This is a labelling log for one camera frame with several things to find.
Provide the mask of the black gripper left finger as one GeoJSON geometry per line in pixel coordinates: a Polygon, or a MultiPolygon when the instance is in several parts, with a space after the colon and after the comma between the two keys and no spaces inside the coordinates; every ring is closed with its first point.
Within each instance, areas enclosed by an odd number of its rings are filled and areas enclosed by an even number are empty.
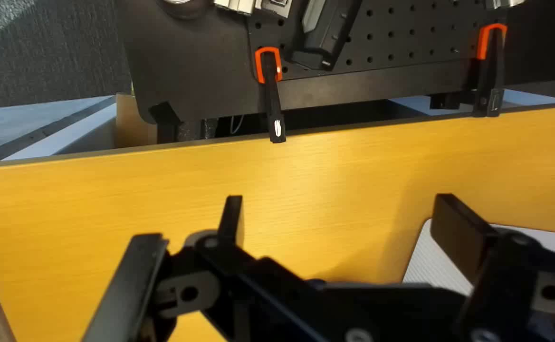
{"type": "Polygon", "coordinates": [[[228,246],[239,246],[243,234],[243,198],[228,196],[218,223],[218,240],[228,246]]]}

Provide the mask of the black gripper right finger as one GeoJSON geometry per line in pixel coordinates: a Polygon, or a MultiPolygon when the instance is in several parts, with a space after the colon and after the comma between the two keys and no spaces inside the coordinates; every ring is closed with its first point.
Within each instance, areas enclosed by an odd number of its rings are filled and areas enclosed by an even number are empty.
{"type": "Polygon", "coordinates": [[[431,215],[431,238],[464,278],[475,282],[486,251],[498,238],[498,231],[454,194],[437,194],[431,215]]]}

